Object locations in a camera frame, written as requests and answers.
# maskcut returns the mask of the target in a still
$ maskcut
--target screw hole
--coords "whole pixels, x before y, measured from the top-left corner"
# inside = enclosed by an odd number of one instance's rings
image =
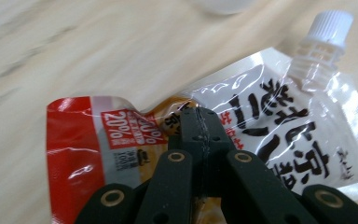
[[[158,213],[153,217],[155,224],[166,224],[170,218],[165,213]]]
[[[340,208],[344,205],[344,202],[340,198],[338,198],[336,194],[327,190],[316,190],[315,197],[319,202],[324,203],[325,205],[332,208]]]
[[[101,203],[106,207],[113,207],[124,200],[124,192],[119,189],[112,189],[107,191],[101,197]]]
[[[239,152],[239,153],[235,154],[234,157],[235,157],[235,160],[241,161],[241,162],[249,162],[252,160],[252,157],[244,152]]]
[[[300,224],[300,220],[298,219],[298,217],[293,216],[293,215],[286,215],[284,216],[284,221],[288,224]]]
[[[173,152],[168,155],[168,160],[170,161],[182,161],[185,159],[185,155],[179,152]]]

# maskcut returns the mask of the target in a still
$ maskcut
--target clear plastic pouch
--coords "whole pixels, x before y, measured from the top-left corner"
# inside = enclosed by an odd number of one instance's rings
[[[358,95],[336,73],[326,91],[302,91],[286,75],[291,59],[265,49],[192,84],[147,111],[122,98],[64,98],[48,106],[48,177],[54,223],[73,223],[90,195],[109,183],[136,187],[153,174],[181,111],[214,110],[237,149],[266,162],[298,193],[312,184],[358,182]],[[224,223],[219,200],[199,223]]]

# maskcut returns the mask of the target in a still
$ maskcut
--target wooden table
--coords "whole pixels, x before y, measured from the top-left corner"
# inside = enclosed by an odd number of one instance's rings
[[[0,0],[0,223],[50,223],[46,105],[115,95],[146,109],[275,47],[293,56],[315,15],[355,18],[337,64],[358,88],[358,1],[258,0],[218,16],[189,0]]]

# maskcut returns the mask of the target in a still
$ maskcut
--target white screw cap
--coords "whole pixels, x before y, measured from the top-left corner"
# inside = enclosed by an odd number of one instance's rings
[[[353,16],[346,11],[328,10],[313,21],[307,40],[317,40],[345,49],[345,38],[351,29]]]

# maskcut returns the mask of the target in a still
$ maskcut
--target red label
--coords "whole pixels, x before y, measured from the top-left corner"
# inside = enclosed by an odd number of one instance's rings
[[[47,126],[52,222],[74,223],[90,196],[104,186],[90,98],[64,98],[51,103]]]
[[[140,119],[127,109],[101,113],[111,149],[166,144],[153,119]]]

